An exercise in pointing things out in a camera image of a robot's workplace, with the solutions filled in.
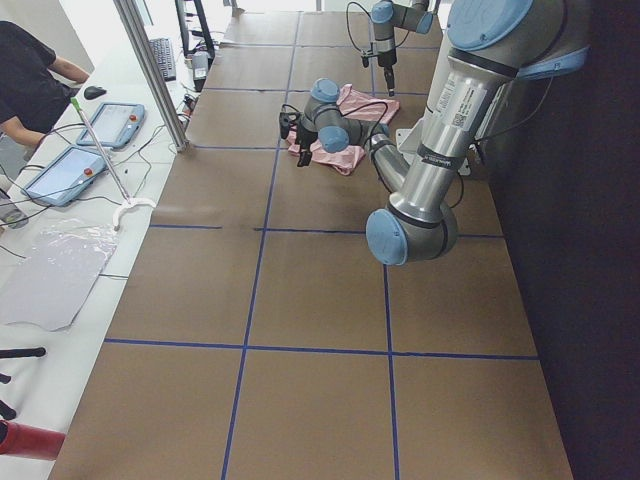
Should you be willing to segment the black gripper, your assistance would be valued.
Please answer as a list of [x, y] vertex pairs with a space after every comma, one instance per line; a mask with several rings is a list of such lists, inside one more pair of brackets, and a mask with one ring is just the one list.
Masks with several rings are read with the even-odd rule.
[[307, 167], [312, 160], [311, 146], [316, 141], [316, 132], [302, 124], [297, 125], [297, 144], [300, 146], [298, 167]]
[[395, 75], [393, 66], [396, 64], [396, 49], [393, 48], [388, 51], [379, 52], [377, 55], [378, 65], [383, 68], [384, 78], [388, 91], [388, 96], [393, 97], [395, 95]]

